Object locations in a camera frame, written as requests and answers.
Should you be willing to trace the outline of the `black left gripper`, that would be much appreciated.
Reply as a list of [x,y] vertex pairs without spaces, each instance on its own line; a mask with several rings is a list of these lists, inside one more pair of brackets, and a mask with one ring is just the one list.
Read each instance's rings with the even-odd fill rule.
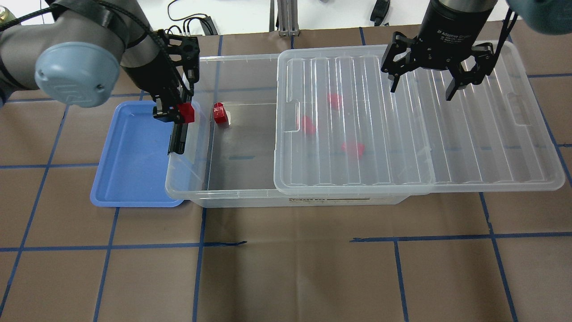
[[178,105],[167,103],[191,102],[194,86],[199,82],[200,47],[196,35],[169,34],[165,30],[150,31],[159,49],[158,89],[150,95],[155,102],[153,118],[164,123],[184,123]]

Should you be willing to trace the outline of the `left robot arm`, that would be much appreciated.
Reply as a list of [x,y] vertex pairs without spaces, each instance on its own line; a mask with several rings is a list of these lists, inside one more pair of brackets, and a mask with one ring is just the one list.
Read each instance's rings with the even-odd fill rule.
[[149,93],[155,119],[194,122],[199,80],[196,37],[153,30],[135,0],[48,0],[1,24],[1,104],[42,90],[83,108],[107,102],[120,71]]

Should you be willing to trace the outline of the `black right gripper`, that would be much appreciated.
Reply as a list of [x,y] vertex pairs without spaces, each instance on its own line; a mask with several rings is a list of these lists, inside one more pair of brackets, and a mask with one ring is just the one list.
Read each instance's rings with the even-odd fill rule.
[[495,0],[432,0],[416,37],[396,31],[383,55],[381,71],[397,91],[402,75],[417,68],[448,70],[452,80],[446,101],[467,84],[479,84],[494,69],[491,43],[476,45],[476,39],[496,5]]

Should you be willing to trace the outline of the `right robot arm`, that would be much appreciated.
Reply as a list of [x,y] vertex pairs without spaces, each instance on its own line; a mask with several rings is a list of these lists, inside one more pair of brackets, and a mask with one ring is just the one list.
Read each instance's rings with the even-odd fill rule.
[[476,44],[495,0],[432,0],[427,6],[419,34],[408,38],[395,32],[383,56],[381,72],[391,80],[395,92],[401,75],[417,68],[449,71],[446,90],[451,100],[458,90],[480,85],[492,74],[502,47],[521,17],[534,31],[548,35],[570,34],[569,0],[509,0],[497,45]]

